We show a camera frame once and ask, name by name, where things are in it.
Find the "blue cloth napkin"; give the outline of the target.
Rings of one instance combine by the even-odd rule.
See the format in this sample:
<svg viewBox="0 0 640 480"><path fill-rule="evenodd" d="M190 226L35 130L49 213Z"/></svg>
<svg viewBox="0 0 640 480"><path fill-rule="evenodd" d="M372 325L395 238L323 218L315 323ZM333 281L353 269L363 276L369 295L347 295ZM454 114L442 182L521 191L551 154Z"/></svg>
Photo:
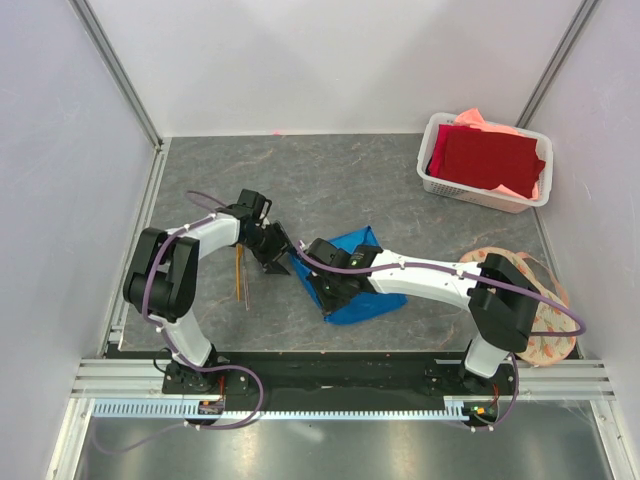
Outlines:
<svg viewBox="0 0 640 480"><path fill-rule="evenodd" d="M335 250L347 252L346 263L338 268L352 268L350 257L361 245L381 251L371 226L366 226L327 241ZM397 311L407 304L406 295L376 293L364 282L364 275L339 275L324 270L313 275L308 265L291 255L291 263L307 293L320 308L324 321L333 325L351 325Z"/></svg>

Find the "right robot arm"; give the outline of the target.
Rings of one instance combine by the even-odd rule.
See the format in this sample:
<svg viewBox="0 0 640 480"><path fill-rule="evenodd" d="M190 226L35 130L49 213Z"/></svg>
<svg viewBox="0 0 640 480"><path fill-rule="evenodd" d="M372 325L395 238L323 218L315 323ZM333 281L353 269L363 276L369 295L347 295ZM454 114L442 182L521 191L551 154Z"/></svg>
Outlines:
<svg viewBox="0 0 640 480"><path fill-rule="evenodd" d="M316 239L300 254L322 308L332 313L362 293L402 294L434 300L469 313L477 335L458 368L467 392L483 392L511 353L526 350L540 291L508 259L490 254L480 262L419 259L379 246L350 253Z"/></svg>

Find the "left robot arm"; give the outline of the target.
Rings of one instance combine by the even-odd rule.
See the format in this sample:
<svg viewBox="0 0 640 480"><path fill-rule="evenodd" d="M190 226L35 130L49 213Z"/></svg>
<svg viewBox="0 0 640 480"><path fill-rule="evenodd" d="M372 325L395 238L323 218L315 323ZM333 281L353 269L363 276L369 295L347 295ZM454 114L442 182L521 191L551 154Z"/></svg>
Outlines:
<svg viewBox="0 0 640 480"><path fill-rule="evenodd" d="M238 245L254 255L265 273L288 273L279 263L292 250L282 225L229 210L175 229L144 229L126 273L124 300L162 335L174 361L187 367L185 382L198 393L211 392L220 378L215 348L193 311L199 263Z"/></svg>

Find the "orange plastic fork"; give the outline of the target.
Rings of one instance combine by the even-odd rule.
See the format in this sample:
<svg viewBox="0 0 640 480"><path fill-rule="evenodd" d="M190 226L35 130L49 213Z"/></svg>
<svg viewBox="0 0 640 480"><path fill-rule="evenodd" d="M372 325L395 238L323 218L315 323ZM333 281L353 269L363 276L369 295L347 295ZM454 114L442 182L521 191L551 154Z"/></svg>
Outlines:
<svg viewBox="0 0 640 480"><path fill-rule="evenodd" d="M235 290L238 302L242 302L245 298L244 253L244 247L237 244L235 246Z"/></svg>

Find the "white plastic basket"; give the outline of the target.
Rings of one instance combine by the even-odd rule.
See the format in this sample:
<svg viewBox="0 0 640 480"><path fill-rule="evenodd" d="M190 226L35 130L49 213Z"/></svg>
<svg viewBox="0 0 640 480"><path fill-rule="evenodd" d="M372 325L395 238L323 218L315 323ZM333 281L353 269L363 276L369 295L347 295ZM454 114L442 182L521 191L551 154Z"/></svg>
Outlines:
<svg viewBox="0 0 640 480"><path fill-rule="evenodd" d="M521 213L548 202L553 161L543 134L440 112L427 123L416 171L428 193Z"/></svg>

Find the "red cloth in basket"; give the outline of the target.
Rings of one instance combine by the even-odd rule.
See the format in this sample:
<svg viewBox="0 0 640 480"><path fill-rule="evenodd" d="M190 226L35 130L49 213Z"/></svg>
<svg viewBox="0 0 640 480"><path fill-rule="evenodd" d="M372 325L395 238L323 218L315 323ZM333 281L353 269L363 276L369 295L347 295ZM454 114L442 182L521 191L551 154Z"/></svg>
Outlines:
<svg viewBox="0 0 640 480"><path fill-rule="evenodd" d="M482 190L535 200L546 166L537 140L441 125L426 173L434 178Z"/></svg>

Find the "salmon cloth in basket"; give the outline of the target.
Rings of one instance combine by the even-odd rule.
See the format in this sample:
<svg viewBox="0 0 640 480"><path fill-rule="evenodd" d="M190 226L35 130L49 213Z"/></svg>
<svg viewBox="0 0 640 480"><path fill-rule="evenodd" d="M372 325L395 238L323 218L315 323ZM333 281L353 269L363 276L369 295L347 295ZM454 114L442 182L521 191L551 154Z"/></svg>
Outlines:
<svg viewBox="0 0 640 480"><path fill-rule="evenodd" d="M456 126L464 126L488 133L518 135L519 132L510 126L487 122L477 108L460 113L454 120Z"/></svg>

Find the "floral oval placemat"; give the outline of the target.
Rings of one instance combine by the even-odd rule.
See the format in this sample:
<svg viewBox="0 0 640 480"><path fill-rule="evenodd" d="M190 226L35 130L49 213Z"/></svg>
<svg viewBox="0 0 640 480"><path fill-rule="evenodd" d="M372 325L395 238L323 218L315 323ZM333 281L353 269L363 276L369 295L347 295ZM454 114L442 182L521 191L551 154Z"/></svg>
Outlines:
<svg viewBox="0 0 640 480"><path fill-rule="evenodd" d="M461 262L482 262L490 253L507 258L546 298L569 307L569 298L554 274L543 262L525 252L512 252L498 247L483 247L465 253ZM540 303L533 324L534 333L565 333L578 325L555 307ZM567 358L576 346L576 337L534 336L527 349L517 356L534 366L550 366Z"/></svg>

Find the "left aluminium corner post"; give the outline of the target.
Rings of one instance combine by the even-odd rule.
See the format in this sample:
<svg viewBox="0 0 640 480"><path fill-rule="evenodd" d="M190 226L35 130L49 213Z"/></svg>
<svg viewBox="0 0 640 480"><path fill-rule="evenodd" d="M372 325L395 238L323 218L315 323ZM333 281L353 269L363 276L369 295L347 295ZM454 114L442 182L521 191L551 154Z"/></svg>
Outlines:
<svg viewBox="0 0 640 480"><path fill-rule="evenodd" d="M144 107L91 3L87 0L70 0L69 4L78 16L120 93L133 111L145 136L156 150L160 150L164 144L163 138Z"/></svg>

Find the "aluminium corner post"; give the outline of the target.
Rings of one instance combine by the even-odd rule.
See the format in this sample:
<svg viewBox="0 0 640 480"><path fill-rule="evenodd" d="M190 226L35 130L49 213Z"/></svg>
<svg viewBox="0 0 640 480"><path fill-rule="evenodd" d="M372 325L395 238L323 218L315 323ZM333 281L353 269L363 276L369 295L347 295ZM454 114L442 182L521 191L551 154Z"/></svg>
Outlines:
<svg viewBox="0 0 640 480"><path fill-rule="evenodd" d="M70 0L69 4L78 16L120 93L133 111L145 136L156 150L160 150L164 144L163 138L144 107L91 3L87 0Z"/></svg>
<svg viewBox="0 0 640 480"><path fill-rule="evenodd" d="M590 20L597 12L601 0L582 0L558 44L556 45L549 61L543 69L533 91L525 103L515 126L527 129L531 124L535 114L543 104L553 83L560 74L563 66L577 45L583 32L587 28Z"/></svg>

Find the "right aluminium corner post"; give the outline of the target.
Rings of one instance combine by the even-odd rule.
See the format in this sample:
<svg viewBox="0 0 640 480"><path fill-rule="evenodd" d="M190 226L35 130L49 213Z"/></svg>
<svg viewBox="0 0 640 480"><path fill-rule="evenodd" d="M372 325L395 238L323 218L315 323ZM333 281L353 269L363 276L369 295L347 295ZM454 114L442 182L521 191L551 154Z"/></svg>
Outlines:
<svg viewBox="0 0 640 480"><path fill-rule="evenodd" d="M556 45L549 61L543 69L533 91L525 103L515 126L527 129L531 124L535 114L543 104L553 83L560 74L563 66L577 45L583 32L587 28L590 20L597 12L601 0L582 0L558 44Z"/></svg>

